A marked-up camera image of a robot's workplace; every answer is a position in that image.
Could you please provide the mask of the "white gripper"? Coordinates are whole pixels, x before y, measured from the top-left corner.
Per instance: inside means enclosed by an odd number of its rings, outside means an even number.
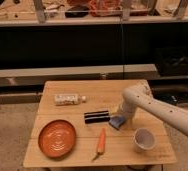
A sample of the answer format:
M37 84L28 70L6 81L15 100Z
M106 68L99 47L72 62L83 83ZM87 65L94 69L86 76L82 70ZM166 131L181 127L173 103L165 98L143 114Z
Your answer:
M124 116L126 119L132 119L134 116L134 107L130 106L126 102L122 102L118 105L116 113Z

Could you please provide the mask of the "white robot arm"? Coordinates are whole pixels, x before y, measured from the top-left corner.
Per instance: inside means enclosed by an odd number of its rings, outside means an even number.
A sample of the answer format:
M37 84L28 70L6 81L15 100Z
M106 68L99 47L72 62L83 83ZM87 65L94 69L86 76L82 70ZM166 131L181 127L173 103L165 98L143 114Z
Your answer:
M188 137L188 110L153 98L147 84L139 83L125 88L122 97L117 111L127 119L133 118L136 110L141 108Z

